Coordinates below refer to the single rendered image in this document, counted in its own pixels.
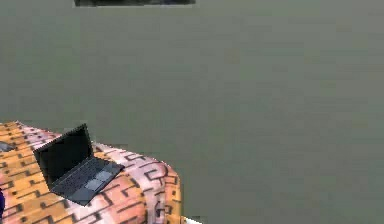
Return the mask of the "orange patterned bed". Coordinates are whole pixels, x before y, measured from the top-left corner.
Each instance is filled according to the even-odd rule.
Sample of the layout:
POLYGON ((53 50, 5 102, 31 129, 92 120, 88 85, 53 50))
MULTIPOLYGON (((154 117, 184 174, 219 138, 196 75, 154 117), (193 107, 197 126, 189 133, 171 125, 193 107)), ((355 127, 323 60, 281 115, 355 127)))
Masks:
POLYGON ((0 188, 5 210, 0 224, 203 224, 183 215, 182 183, 163 161, 93 142, 99 158, 124 169, 86 206, 48 190, 33 151, 58 133, 19 121, 0 123, 0 188))

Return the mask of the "black open laptop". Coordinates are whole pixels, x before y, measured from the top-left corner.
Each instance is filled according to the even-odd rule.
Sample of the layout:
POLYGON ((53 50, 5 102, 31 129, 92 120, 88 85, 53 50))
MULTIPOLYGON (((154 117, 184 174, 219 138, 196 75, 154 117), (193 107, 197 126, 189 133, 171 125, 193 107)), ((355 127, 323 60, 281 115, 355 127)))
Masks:
POLYGON ((86 124, 33 151, 50 192, 86 206, 124 166, 94 155, 86 124))

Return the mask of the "dark framed wall picture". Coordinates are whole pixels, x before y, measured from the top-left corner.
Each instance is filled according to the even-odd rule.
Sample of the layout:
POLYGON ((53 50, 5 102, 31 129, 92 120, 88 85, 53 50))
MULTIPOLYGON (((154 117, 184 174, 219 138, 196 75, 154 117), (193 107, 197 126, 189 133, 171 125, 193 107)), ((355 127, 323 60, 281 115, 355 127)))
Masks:
POLYGON ((76 7, 192 5, 197 0, 73 0, 76 7))

